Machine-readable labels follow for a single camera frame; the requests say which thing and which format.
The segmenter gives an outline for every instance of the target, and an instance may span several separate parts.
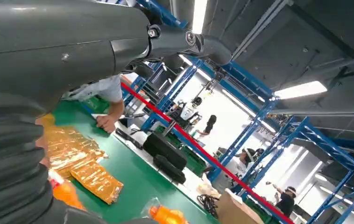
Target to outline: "orange bottle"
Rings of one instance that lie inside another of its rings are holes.
[[[168,209],[162,205],[159,207],[152,206],[149,214],[159,224],[189,224],[182,212]]]
[[[68,181],[65,181],[56,171],[52,169],[49,170],[49,181],[52,184],[53,196],[56,199],[63,201],[71,207],[86,210],[78,199],[74,185]]]

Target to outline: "red pole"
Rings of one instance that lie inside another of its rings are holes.
[[[145,103],[145,105],[154,111],[156,114],[161,116],[163,119],[166,121],[170,122],[171,119],[163,114],[158,108],[156,108],[154,105],[151,103],[147,102],[142,96],[140,96],[138,93],[136,93],[134,90],[132,90],[129,86],[127,86],[124,83],[120,84],[122,88],[127,90],[130,94],[138,98],[140,101]],[[268,203],[265,201],[262,197],[260,197],[258,194],[256,194],[251,188],[249,188],[245,183],[243,183],[238,177],[233,175],[229,170],[227,170],[224,166],[221,165],[218,160],[213,158],[210,154],[208,154],[189,134],[187,134],[179,125],[174,125],[174,128],[180,132],[190,143],[192,143],[201,153],[203,153],[211,162],[213,162],[217,167],[219,167],[222,171],[224,171],[228,176],[230,176],[234,181],[236,181],[239,185],[241,185],[255,200],[259,201],[261,204],[263,204],[267,209],[271,210],[273,213],[277,214],[283,221],[285,221],[288,224],[294,224],[289,218],[287,218],[283,213],[281,213],[278,209],[273,207],[272,204]]]

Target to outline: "green workbench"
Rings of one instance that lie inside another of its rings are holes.
[[[182,211],[191,224],[219,223],[113,135],[96,128],[96,121],[77,102],[62,101],[53,115],[56,125],[74,126],[94,139],[110,157],[100,164],[124,183],[118,202],[107,205],[73,181],[79,199],[90,212],[111,223],[128,221],[139,218],[144,205],[157,197],[162,205]]]

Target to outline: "cardboard box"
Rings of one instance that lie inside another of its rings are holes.
[[[245,203],[234,199],[230,191],[226,190],[219,201],[215,203],[218,220],[221,224],[264,224],[261,218]]]

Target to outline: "woman with long black hair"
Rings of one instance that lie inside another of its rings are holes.
[[[207,121],[207,126],[204,129],[204,131],[202,131],[202,132],[198,131],[198,133],[200,134],[198,140],[201,140],[205,136],[210,134],[210,132],[213,129],[213,125],[215,124],[216,121],[217,121],[217,117],[215,115],[210,116],[209,120]]]

